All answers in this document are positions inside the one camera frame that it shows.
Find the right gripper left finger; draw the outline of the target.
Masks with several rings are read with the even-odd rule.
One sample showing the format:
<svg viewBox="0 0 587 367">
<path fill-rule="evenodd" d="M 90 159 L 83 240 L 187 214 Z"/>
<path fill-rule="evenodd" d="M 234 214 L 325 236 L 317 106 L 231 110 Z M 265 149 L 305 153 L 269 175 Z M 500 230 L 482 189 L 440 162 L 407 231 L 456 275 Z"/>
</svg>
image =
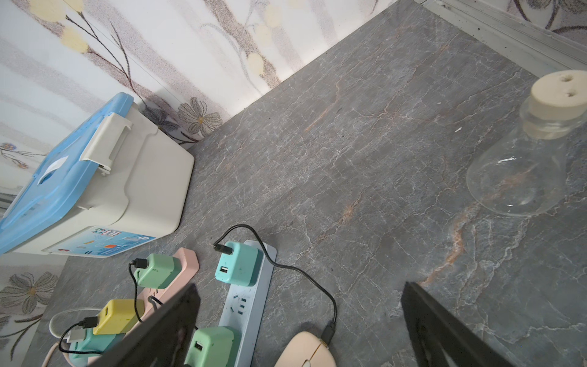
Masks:
<svg viewBox="0 0 587 367">
<path fill-rule="evenodd" d="M 185 366 L 200 295 L 189 283 L 91 366 Z"/>
</svg>

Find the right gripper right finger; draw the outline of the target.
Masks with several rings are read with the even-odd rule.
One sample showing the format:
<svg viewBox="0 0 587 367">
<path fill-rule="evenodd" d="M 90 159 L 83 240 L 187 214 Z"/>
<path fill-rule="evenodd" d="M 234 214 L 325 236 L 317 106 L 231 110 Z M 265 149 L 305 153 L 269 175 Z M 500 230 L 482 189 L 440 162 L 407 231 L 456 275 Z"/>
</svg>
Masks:
<svg viewBox="0 0 587 367">
<path fill-rule="evenodd" d="M 435 298 L 407 282 L 401 306 L 419 366 L 511 366 Z"/>
</svg>

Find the light blue power strip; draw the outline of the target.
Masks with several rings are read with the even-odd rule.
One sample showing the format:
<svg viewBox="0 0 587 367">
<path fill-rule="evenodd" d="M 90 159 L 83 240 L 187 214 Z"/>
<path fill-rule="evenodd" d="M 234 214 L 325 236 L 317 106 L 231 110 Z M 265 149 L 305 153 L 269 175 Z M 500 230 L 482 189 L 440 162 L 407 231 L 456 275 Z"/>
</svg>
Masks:
<svg viewBox="0 0 587 367">
<path fill-rule="evenodd" d="M 274 266 L 265 258 L 261 246 L 253 240 L 245 245 L 256 248 L 261 253 L 258 278 L 254 285 L 245 287 L 231 285 L 226 296 L 219 326 L 228 327 L 235 333 L 235 352 L 231 356 L 232 366 L 251 366 L 266 305 L 268 290 Z"/>
</svg>

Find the peach mouse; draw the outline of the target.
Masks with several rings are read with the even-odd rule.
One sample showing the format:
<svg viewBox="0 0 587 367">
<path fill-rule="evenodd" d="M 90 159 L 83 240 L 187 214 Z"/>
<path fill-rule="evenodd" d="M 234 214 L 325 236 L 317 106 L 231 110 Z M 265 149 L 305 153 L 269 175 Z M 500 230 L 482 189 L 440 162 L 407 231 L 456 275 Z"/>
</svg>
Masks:
<svg viewBox="0 0 587 367">
<path fill-rule="evenodd" d="M 336 367 L 336 361 L 324 341 L 304 331 L 287 344 L 275 367 Z"/>
</svg>

